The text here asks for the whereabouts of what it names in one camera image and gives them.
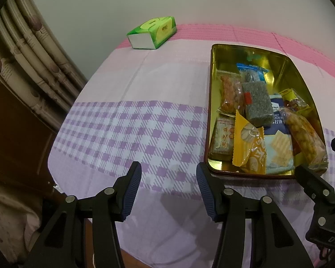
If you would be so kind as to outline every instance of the pink tablecloth border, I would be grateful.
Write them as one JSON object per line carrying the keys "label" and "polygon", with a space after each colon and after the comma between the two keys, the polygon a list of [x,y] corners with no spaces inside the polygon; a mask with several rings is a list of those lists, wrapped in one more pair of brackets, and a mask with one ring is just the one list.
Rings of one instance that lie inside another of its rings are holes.
{"label": "pink tablecloth border", "polygon": [[[170,38],[170,41],[177,39],[228,41],[268,47],[314,64],[335,77],[334,61],[309,46],[273,32],[231,25],[182,24],[177,27],[178,32]],[[130,47],[128,39],[117,48],[124,47]]]}

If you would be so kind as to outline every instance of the navy blue cracker package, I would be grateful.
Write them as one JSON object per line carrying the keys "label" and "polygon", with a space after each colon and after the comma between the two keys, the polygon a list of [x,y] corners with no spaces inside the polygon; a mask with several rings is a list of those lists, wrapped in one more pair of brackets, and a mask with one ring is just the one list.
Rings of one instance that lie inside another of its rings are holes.
{"label": "navy blue cracker package", "polygon": [[288,126],[279,109],[283,107],[281,95],[269,96],[272,102],[274,121],[264,128],[267,152],[265,174],[277,174],[294,169],[293,146]]}

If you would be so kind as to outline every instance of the green tissue package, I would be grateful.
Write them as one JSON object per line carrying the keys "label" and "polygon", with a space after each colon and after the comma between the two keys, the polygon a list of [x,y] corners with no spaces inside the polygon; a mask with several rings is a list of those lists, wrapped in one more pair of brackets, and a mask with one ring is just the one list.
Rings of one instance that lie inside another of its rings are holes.
{"label": "green tissue package", "polygon": [[177,31],[172,16],[154,18],[134,28],[127,34],[134,49],[158,49]]}

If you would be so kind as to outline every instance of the white wall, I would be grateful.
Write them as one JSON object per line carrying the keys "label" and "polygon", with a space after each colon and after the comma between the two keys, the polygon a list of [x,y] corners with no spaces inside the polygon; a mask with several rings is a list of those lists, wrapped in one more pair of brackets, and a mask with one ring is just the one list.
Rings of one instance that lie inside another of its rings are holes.
{"label": "white wall", "polygon": [[233,24],[291,37],[335,60],[329,0],[34,0],[73,62],[90,78],[126,33],[153,17]]}

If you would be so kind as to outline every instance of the snack package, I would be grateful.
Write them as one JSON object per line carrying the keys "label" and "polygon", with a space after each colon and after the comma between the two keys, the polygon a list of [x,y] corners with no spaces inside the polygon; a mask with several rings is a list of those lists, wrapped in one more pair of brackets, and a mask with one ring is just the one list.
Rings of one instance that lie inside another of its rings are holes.
{"label": "snack package", "polygon": [[237,63],[238,71],[246,79],[246,82],[265,81],[264,74],[269,70],[256,65]]}
{"label": "snack package", "polygon": [[270,126],[274,113],[265,82],[244,82],[242,91],[246,104],[246,119],[256,127]]}
{"label": "snack package", "polygon": [[303,152],[309,168],[326,168],[328,166],[328,154],[325,144],[308,120],[288,108],[282,108],[280,113],[298,143],[300,150]]}
{"label": "snack package", "polygon": [[209,157],[213,160],[232,160],[235,119],[218,117],[212,134]]}
{"label": "snack package", "polygon": [[301,115],[301,112],[305,114],[305,111],[310,109],[309,105],[292,88],[287,88],[284,91],[281,91],[281,96],[284,101],[284,106],[299,115]]}
{"label": "snack package", "polygon": [[279,112],[283,107],[281,95],[270,96],[274,111],[274,121],[264,128],[264,141],[267,150],[266,174],[276,174],[294,169],[291,135]]}
{"label": "snack package", "polygon": [[256,128],[236,111],[232,164],[247,173],[265,174],[263,127]]}
{"label": "snack package", "polygon": [[216,75],[221,80],[221,106],[218,111],[222,114],[235,114],[236,110],[244,112],[242,94],[243,77],[238,73],[217,70]]}

